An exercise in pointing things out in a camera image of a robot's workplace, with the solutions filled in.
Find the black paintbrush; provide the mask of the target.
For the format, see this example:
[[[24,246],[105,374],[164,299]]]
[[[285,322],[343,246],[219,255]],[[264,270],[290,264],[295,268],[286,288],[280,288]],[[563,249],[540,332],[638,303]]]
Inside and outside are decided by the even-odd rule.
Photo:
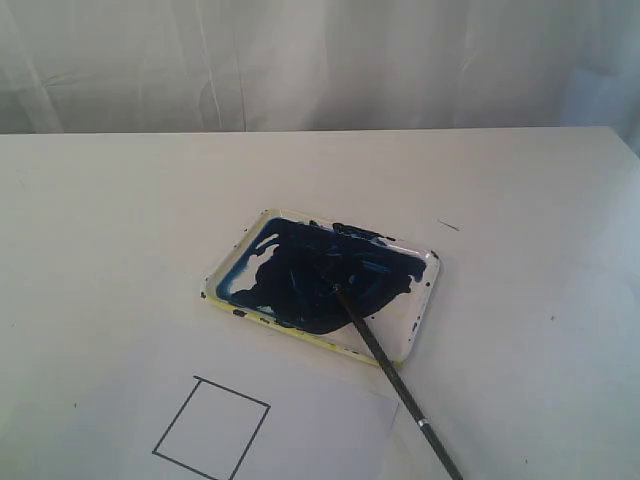
[[[425,437],[426,441],[431,446],[433,452],[448,473],[449,477],[451,479],[462,480],[463,476],[459,468],[457,467],[456,463],[446,450],[444,444],[441,442],[440,438],[431,426],[430,421],[422,412],[416,400],[398,374],[393,363],[389,360],[382,346],[376,339],[374,333],[355,308],[355,305],[353,304],[346,290],[337,280],[337,277],[334,274],[334,265],[329,263],[326,266],[316,266],[315,269],[318,272],[319,277],[330,286],[331,290],[339,299],[342,307],[349,316],[351,323],[355,326],[359,335],[364,340],[374,359],[384,372],[387,380],[394,388],[404,407],[413,418],[415,424],[421,431],[422,435]]]

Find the white paint tray blue paint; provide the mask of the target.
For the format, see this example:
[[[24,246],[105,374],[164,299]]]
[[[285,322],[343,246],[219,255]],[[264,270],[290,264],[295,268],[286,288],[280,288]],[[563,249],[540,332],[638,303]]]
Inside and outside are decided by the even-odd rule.
[[[373,363],[345,295],[387,357],[409,356],[441,261],[426,246],[299,211],[270,208],[245,225],[203,279],[201,299],[321,348]]]

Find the white backdrop curtain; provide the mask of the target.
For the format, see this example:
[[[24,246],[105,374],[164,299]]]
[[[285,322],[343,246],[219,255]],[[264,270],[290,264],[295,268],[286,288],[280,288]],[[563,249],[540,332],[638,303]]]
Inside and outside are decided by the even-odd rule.
[[[635,1],[5,1],[5,133],[639,122]]]

